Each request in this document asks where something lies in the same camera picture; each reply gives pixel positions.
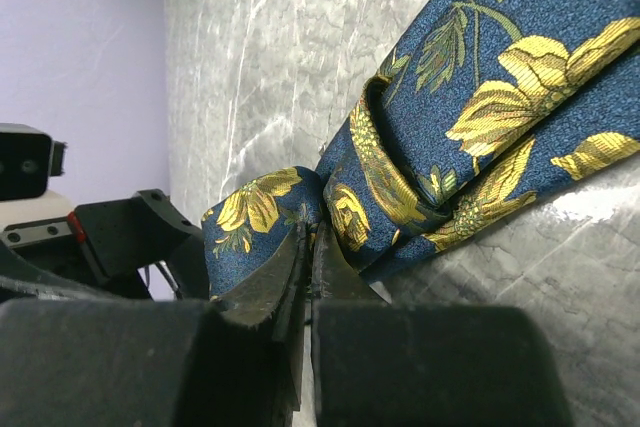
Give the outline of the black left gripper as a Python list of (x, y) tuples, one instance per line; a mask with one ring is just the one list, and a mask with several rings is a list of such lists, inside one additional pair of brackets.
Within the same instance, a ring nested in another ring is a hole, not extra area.
[(139, 270), (166, 264), (180, 299), (206, 299), (202, 230), (159, 189), (77, 206), (74, 240), (1, 244), (1, 290), (40, 300), (149, 300)]

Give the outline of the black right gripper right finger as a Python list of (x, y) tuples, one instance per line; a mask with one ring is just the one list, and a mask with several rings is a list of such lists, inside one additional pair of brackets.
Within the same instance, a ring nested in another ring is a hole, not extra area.
[(523, 310), (391, 304), (331, 226), (312, 264), (311, 360), (321, 426), (569, 426), (549, 343)]

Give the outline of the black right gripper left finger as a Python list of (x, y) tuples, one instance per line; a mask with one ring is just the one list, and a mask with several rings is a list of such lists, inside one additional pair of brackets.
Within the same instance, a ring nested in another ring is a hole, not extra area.
[(300, 405), (307, 238), (207, 299), (1, 305), (5, 426), (287, 426)]

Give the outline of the blue floral yellow tie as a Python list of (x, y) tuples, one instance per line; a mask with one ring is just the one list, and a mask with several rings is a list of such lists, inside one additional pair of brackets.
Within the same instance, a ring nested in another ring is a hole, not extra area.
[(314, 169), (203, 215), (209, 294), (291, 227), (376, 282), (639, 150), (639, 0), (429, 0)]

